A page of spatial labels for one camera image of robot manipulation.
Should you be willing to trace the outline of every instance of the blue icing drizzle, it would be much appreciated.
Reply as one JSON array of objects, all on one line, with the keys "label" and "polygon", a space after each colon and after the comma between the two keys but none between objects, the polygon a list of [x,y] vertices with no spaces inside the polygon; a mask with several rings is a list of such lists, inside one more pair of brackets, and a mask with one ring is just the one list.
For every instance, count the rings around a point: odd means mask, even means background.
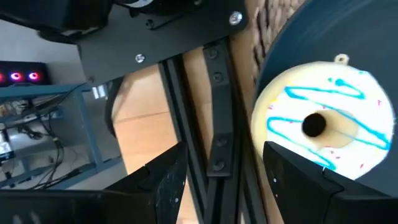
[{"label": "blue icing drizzle", "polygon": [[[353,89],[353,90],[357,91],[358,94],[357,95],[353,95],[353,94],[344,93],[344,92],[341,92],[341,91],[338,91],[338,90],[326,90],[326,89],[321,89],[321,88],[317,88],[317,87],[304,87],[304,86],[287,86],[287,87],[285,87],[284,90],[285,90],[286,94],[289,97],[291,97],[293,99],[297,99],[297,100],[312,101],[312,100],[309,100],[305,96],[300,96],[300,95],[294,93],[294,90],[310,90],[310,91],[317,91],[317,92],[330,93],[330,94],[339,94],[339,95],[343,95],[343,96],[347,96],[347,97],[357,98],[359,100],[364,100],[365,99],[365,94],[361,90],[359,90],[359,89],[355,88],[353,85],[345,82],[343,79],[340,79],[340,78],[337,79],[335,81],[335,85],[336,86],[348,87],[350,89]],[[357,123],[360,127],[365,129],[368,133],[374,135],[376,138],[378,138],[381,141],[383,141],[385,143],[385,146],[381,146],[381,145],[378,145],[378,144],[373,143],[373,142],[369,142],[369,141],[366,141],[366,140],[363,140],[363,139],[358,139],[358,138],[352,137],[355,141],[359,141],[359,142],[362,142],[364,144],[375,146],[375,147],[377,147],[379,149],[389,150],[389,148],[391,146],[391,143],[390,143],[390,140],[387,139],[385,134],[371,129],[369,126],[366,126],[363,122],[357,120],[356,118],[350,116],[349,114],[346,114],[344,111],[341,111],[338,108],[334,108],[334,107],[332,107],[330,105],[326,105],[326,104],[319,103],[319,102],[316,102],[316,101],[312,101],[312,102],[314,102],[315,104],[318,104],[320,106],[324,106],[326,108],[329,108],[331,110],[335,110],[336,112],[338,112],[339,114],[343,115],[344,117],[346,117],[346,118],[352,120],[353,122]],[[292,143],[294,143],[294,144],[296,144],[298,146],[301,146],[301,147],[307,149],[309,152],[311,152],[312,154],[316,155],[321,161],[323,161],[323,162],[315,161],[315,163],[317,163],[317,164],[319,164],[321,166],[325,166],[325,167],[327,167],[330,170],[335,170],[336,169],[336,166],[334,165],[334,163],[332,163],[328,159],[322,157],[321,155],[317,154],[316,152],[313,152],[309,147],[304,146],[304,145],[302,145],[302,144],[300,144],[298,142],[295,142],[295,141],[291,140],[289,137],[287,137],[286,135],[282,134],[281,132],[276,131],[271,126],[271,122],[273,122],[273,121],[288,121],[288,122],[302,122],[302,121],[298,121],[298,120],[294,120],[294,119],[290,119],[290,118],[283,118],[283,117],[273,116],[273,117],[268,118],[268,120],[267,120],[267,129],[269,131],[275,133],[276,135],[278,135],[278,136],[280,136],[280,137],[282,137],[282,138],[284,138],[284,139],[286,139],[286,140],[288,140],[288,141],[290,141],[290,142],[292,142]]]}]

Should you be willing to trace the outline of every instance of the woven texture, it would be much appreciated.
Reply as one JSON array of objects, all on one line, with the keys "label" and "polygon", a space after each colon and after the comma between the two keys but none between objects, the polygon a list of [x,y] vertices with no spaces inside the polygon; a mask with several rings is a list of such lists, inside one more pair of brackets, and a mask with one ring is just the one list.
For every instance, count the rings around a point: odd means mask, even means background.
[{"label": "woven texture", "polygon": [[272,42],[286,21],[305,0],[259,0],[252,22],[253,27],[253,80],[256,82],[262,63]]}]

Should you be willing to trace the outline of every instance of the dark blue round surface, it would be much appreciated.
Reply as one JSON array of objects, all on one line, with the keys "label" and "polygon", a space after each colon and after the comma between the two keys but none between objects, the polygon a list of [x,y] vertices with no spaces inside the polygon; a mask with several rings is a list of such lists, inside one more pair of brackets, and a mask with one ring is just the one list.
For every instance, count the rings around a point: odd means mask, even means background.
[{"label": "dark blue round surface", "polygon": [[[256,97],[284,70],[303,63],[331,62],[338,54],[349,55],[349,65],[376,77],[397,116],[398,0],[308,0],[268,51]],[[398,196],[396,141],[395,134],[387,157],[358,182]]]}]

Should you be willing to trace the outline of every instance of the wooden surface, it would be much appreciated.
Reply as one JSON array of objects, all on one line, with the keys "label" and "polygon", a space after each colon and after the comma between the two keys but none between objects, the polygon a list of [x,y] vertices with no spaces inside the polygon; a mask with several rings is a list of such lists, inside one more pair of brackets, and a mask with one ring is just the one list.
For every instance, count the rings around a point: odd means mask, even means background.
[{"label": "wooden surface", "polygon": [[[247,0],[246,7],[250,15],[254,15],[256,6],[256,1]],[[251,24],[231,38],[233,59],[248,114],[252,111],[254,93],[252,40]],[[208,154],[213,128],[210,83],[203,52],[201,48],[192,50],[185,53],[183,59]],[[114,126],[128,173],[134,172],[177,143],[157,65],[128,76],[119,92],[114,111]],[[258,160],[259,167],[263,167],[261,159]],[[272,224],[282,223],[265,171],[259,170],[263,193],[267,199],[265,209],[269,221]],[[188,186],[185,187],[177,223],[198,223]]]}]

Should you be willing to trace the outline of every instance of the plush donut toy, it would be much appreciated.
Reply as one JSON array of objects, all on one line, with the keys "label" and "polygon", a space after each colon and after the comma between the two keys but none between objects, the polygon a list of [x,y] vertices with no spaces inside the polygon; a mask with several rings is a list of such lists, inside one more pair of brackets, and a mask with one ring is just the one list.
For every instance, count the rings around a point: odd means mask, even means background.
[{"label": "plush donut toy", "polygon": [[261,157],[264,142],[273,141],[354,180],[387,156],[391,102],[376,79],[348,66],[348,59],[299,65],[266,86],[251,122]]}]

